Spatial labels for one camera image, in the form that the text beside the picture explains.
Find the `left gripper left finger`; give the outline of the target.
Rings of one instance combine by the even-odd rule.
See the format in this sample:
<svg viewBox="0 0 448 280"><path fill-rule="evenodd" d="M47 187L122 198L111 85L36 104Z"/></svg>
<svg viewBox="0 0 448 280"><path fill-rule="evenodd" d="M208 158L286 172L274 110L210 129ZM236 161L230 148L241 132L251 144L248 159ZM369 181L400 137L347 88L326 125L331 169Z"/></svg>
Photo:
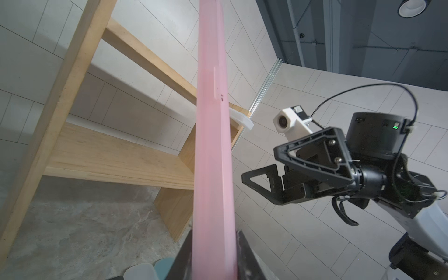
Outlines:
<svg viewBox="0 0 448 280"><path fill-rule="evenodd" d="M192 280L193 231L189 231L165 280Z"/></svg>

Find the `pink pencil case top shelf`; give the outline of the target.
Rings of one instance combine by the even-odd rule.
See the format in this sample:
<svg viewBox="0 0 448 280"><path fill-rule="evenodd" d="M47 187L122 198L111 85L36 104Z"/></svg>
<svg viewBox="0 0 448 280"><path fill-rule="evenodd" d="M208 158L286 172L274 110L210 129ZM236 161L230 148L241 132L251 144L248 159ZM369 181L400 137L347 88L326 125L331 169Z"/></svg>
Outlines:
<svg viewBox="0 0 448 280"><path fill-rule="evenodd" d="M238 277L224 13L200 1L192 277Z"/></svg>

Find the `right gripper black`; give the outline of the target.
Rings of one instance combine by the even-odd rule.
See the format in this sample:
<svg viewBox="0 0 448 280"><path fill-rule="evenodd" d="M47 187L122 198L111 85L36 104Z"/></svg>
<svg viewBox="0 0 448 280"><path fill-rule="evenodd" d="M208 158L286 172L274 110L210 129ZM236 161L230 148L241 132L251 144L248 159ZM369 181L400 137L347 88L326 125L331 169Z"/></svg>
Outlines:
<svg viewBox="0 0 448 280"><path fill-rule="evenodd" d="M352 159L342 129L329 127L274 148L285 165L276 164L241 175L241 182L274 205L298 204L322 197L367 205L389 182L386 172Z"/></svg>

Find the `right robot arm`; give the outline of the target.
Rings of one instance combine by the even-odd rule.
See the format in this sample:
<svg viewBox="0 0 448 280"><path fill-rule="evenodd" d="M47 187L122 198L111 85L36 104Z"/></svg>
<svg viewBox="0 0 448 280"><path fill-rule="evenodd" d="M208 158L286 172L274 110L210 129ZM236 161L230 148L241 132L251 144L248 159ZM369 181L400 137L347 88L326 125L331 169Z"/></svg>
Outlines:
<svg viewBox="0 0 448 280"><path fill-rule="evenodd" d="M347 133L328 127L274 148L284 165L272 164L242 175L244 185L274 205L330 197L335 213L357 226L344 208L365 209L374 202L405 230L389 253L390 266L414 280L448 277L448 219L438 205L447 192L422 174L409 171L403 147L414 120L384 113L355 113Z"/></svg>

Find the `teal pencil case with label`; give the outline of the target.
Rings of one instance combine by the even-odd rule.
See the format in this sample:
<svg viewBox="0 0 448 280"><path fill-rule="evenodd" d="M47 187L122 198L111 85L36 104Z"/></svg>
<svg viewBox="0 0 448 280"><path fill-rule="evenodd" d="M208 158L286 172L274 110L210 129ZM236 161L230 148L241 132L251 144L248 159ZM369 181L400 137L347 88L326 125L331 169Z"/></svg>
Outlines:
<svg viewBox="0 0 448 280"><path fill-rule="evenodd" d="M154 264L154 269L159 280L165 280L168 273L175 261L174 257L166 257L164 259L158 260Z"/></svg>

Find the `clear white pencil case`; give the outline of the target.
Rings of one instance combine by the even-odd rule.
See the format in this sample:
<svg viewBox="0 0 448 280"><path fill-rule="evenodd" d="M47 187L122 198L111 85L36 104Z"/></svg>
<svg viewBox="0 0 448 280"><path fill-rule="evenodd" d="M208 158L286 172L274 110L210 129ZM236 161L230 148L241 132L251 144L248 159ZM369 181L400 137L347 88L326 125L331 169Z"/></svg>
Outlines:
<svg viewBox="0 0 448 280"><path fill-rule="evenodd" d="M128 268L123 275L124 280L159 280L152 264L142 263Z"/></svg>
<svg viewBox="0 0 448 280"><path fill-rule="evenodd" d="M247 115L235 110L234 108L229 108L229 116L234 122L244 128L252 130L254 127L254 123L249 117L247 117Z"/></svg>

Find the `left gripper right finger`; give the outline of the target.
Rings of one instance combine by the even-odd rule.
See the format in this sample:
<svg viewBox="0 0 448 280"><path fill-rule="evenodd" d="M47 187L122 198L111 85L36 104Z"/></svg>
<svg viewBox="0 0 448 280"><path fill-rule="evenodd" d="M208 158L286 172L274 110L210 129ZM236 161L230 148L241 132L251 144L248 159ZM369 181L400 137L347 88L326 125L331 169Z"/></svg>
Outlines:
<svg viewBox="0 0 448 280"><path fill-rule="evenodd" d="M253 252L242 230L236 232L238 280L276 280L275 274Z"/></svg>

